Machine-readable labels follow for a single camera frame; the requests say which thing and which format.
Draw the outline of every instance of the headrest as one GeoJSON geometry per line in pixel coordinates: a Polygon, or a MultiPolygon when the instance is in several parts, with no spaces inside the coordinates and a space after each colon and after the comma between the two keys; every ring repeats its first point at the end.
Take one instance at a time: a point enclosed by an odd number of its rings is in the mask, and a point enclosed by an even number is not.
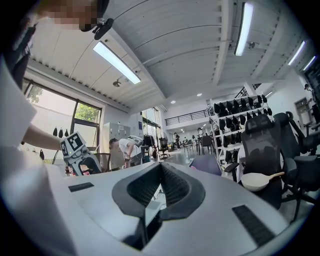
{"type": "Polygon", "coordinates": [[[266,114],[260,114],[246,121],[245,133],[253,134],[272,127],[274,127],[274,124],[269,117],[266,114]]]}
{"type": "Polygon", "coordinates": [[[280,124],[280,127],[285,127],[289,124],[290,118],[287,113],[278,113],[275,114],[274,120],[280,124]]]}

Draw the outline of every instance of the black rubber pad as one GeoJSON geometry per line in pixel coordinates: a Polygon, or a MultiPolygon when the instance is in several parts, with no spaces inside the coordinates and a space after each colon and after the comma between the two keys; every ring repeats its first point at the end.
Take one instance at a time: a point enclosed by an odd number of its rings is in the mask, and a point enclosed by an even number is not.
{"type": "Polygon", "coordinates": [[[232,210],[259,247],[275,237],[247,206],[241,205],[233,207],[232,210]]]}
{"type": "Polygon", "coordinates": [[[70,189],[71,192],[76,192],[76,191],[85,190],[91,187],[94,187],[94,185],[90,182],[87,182],[87,183],[69,186],[68,188],[70,189]]]}

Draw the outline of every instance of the mesh chair back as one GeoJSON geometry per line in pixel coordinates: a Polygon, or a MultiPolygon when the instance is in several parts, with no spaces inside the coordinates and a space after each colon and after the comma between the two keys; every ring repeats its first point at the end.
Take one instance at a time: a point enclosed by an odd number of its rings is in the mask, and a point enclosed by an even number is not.
{"type": "Polygon", "coordinates": [[[98,159],[100,165],[101,165],[101,170],[103,173],[109,172],[110,171],[110,158],[111,154],[110,153],[95,153],[94,154],[96,158],[98,159]]]}
{"type": "Polygon", "coordinates": [[[210,136],[203,136],[201,139],[201,144],[203,147],[211,146],[212,141],[210,136]]]}
{"type": "Polygon", "coordinates": [[[281,130],[280,148],[284,158],[300,156],[300,147],[291,128],[290,118],[286,113],[275,114],[274,120],[281,130]]]}
{"type": "Polygon", "coordinates": [[[241,134],[245,152],[246,173],[272,175],[280,167],[280,126],[266,114],[251,118],[241,134]]]}

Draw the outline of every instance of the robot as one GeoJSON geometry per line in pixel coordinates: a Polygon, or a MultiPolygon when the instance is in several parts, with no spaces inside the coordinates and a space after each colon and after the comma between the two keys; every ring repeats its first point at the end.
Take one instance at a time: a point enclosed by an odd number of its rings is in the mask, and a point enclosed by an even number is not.
{"type": "Polygon", "coordinates": [[[84,175],[80,165],[86,165],[89,169],[93,170],[90,174],[102,172],[98,159],[87,149],[86,142],[79,132],[75,132],[62,139],[60,145],[63,160],[69,167],[72,167],[77,176],[84,175]]]}

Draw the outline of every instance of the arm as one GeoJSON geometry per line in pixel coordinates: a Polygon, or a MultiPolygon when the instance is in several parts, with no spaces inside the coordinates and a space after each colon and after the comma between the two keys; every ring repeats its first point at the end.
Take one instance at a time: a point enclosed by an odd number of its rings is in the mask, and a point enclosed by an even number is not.
{"type": "Polygon", "coordinates": [[[40,130],[32,124],[26,131],[23,141],[42,149],[61,150],[59,138],[40,130]]]}

